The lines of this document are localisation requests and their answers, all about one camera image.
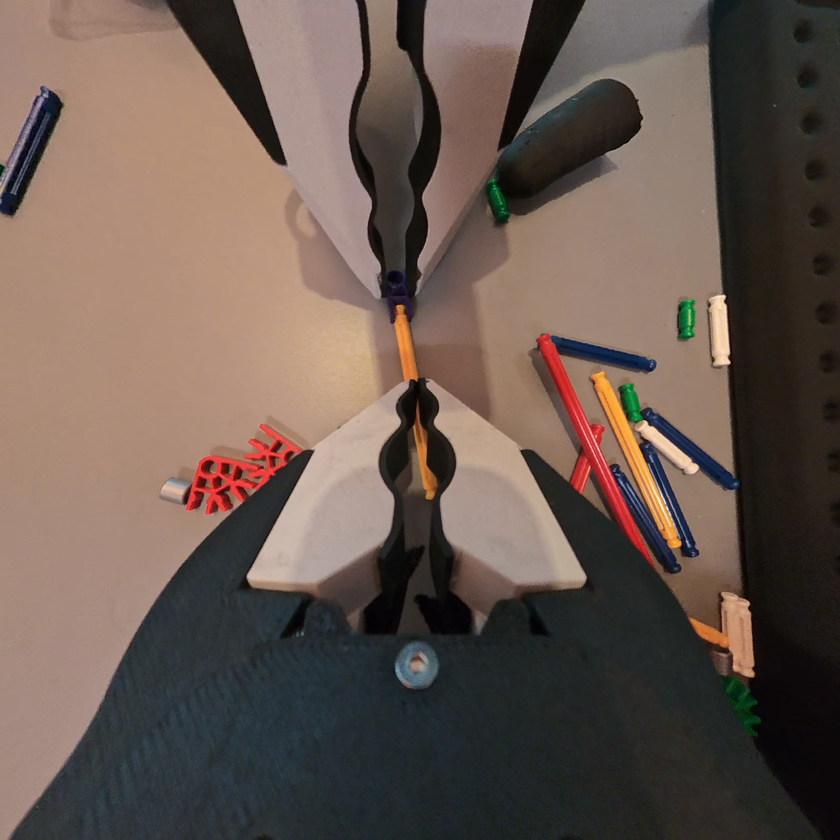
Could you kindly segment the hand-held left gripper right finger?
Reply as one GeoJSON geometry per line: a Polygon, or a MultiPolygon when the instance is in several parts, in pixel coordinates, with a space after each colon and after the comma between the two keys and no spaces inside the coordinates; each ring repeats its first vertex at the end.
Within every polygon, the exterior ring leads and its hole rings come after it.
{"type": "Polygon", "coordinates": [[[500,601],[582,588],[586,574],[519,445],[434,381],[416,394],[437,479],[437,599],[488,616],[500,601]]]}

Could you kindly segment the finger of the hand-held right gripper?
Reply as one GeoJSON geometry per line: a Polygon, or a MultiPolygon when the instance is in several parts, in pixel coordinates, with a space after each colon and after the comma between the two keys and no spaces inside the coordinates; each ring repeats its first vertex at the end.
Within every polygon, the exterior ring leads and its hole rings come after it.
{"type": "Polygon", "coordinates": [[[397,4],[397,43],[419,88],[407,170],[410,293],[427,283],[496,162],[531,11],[527,1],[397,4]]]}
{"type": "Polygon", "coordinates": [[[358,135],[371,73],[365,2],[237,1],[287,174],[343,260],[382,298],[376,191],[358,135]]]}

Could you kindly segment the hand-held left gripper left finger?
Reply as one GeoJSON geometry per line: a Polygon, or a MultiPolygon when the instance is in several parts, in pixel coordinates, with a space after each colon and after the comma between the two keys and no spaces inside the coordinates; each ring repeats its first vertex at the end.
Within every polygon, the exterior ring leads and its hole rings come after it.
{"type": "Polygon", "coordinates": [[[315,446],[248,571],[252,588],[402,615],[418,562],[401,484],[416,409],[417,381],[399,384],[315,446]]]}

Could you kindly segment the purple rod-end connector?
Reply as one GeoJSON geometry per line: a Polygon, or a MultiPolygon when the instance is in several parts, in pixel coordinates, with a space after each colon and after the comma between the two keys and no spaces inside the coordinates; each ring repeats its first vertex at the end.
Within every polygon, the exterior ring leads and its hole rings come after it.
{"type": "Polygon", "coordinates": [[[398,307],[403,307],[403,314],[408,322],[411,322],[414,315],[414,298],[408,288],[405,272],[399,269],[388,270],[384,290],[390,323],[395,323],[398,307]]]}

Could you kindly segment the red fan connector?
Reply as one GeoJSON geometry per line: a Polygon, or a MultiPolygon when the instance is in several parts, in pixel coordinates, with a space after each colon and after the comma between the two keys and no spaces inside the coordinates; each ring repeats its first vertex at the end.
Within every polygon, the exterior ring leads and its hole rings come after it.
{"type": "Polygon", "coordinates": [[[245,455],[247,478],[255,489],[267,483],[302,452],[293,441],[267,423],[260,424],[259,431],[262,437],[252,437],[248,441],[250,451],[245,455]]]}
{"type": "Polygon", "coordinates": [[[259,486],[258,467],[244,459],[207,455],[196,467],[185,509],[204,509],[206,515],[231,511],[259,486]]]}

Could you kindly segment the black foam cylinder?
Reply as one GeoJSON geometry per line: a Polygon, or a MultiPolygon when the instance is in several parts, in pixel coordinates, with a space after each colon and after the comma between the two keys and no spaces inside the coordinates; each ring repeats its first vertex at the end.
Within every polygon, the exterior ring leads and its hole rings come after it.
{"type": "Polygon", "coordinates": [[[641,130],[643,115],[630,87],[600,79],[521,131],[497,164],[506,198],[531,198],[560,178],[613,152],[641,130]]]}

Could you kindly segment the blue plastic rod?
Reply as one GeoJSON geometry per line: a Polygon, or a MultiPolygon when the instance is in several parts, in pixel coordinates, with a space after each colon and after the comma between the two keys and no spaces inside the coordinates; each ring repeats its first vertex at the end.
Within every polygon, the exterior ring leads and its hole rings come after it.
{"type": "Polygon", "coordinates": [[[704,474],[716,481],[721,487],[728,490],[738,490],[740,488],[741,482],[738,478],[660,413],[657,413],[653,408],[646,407],[642,409],[642,417],[649,426],[691,458],[704,474]]]}
{"type": "Polygon", "coordinates": [[[616,484],[623,494],[628,509],[636,522],[639,531],[644,537],[647,545],[652,550],[654,557],[670,574],[681,572],[681,565],[677,561],[672,549],[667,545],[666,540],[659,532],[656,522],[648,512],[642,498],[639,496],[631,481],[618,464],[610,465],[610,470],[616,484]]]}
{"type": "Polygon", "coordinates": [[[686,517],[670,484],[669,478],[666,475],[665,468],[662,465],[657,450],[650,443],[640,444],[640,449],[647,463],[647,467],[652,473],[654,482],[665,500],[667,510],[675,524],[675,529],[677,530],[681,542],[680,552],[682,556],[691,559],[696,558],[700,554],[697,547],[697,541],[695,540],[686,521],[686,517]]]}
{"type": "Polygon", "coordinates": [[[592,363],[613,366],[628,371],[650,373],[656,370],[657,361],[646,356],[607,348],[598,344],[551,335],[550,339],[561,355],[592,363]]]}

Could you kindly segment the short white rod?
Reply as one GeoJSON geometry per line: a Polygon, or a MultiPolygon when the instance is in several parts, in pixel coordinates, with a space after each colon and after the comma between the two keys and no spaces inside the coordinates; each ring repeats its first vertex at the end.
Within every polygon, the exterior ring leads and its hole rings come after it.
{"type": "Polygon", "coordinates": [[[732,671],[742,672],[742,607],[741,598],[736,593],[722,591],[720,596],[721,631],[728,637],[732,657],[732,671]]]}
{"type": "Polygon", "coordinates": [[[711,364],[720,369],[731,364],[727,296],[720,294],[710,297],[707,314],[711,364]]]}
{"type": "Polygon", "coordinates": [[[693,476],[699,471],[698,464],[651,423],[638,421],[634,430],[685,475],[693,476]]]}
{"type": "Polygon", "coordinates": [[[738,666],[736,670],[746,679],[755,677],[755,660],[753,648],[753,619],[750,602],[741,598],[738,606],[739,638],[738,666]]]}

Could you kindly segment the thick blue rod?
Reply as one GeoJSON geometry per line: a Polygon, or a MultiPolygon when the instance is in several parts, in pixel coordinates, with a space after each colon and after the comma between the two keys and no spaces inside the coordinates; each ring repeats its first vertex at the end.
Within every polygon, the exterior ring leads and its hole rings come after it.
{"type": "Polygon", "coordinates": [[[47,87],[41,87],[14,147],[2,168],[1,214],[14,216],[55,131],[63,102],[47,87]]]}

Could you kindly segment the green fan connector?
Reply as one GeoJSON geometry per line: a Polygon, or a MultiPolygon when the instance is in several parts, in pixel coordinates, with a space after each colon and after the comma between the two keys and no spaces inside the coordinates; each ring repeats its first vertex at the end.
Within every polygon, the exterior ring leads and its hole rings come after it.
{"type": "Polygon", "coordinates": [[[744,731],[755,739],[758,736],[761,718],[755,711],[758,701],[753,696],[751,689],[735,676],[721,675],[719,679],[744,731]]]}

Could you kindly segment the black perforated foam strip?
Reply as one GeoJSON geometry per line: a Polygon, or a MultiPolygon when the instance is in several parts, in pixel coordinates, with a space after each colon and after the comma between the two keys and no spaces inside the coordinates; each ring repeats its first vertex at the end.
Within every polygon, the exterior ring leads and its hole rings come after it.
{"type": "Polygon", "coordinates": [[[766,760],[838,838],[838,2],[710,9],[744,587],[766,760]]]}

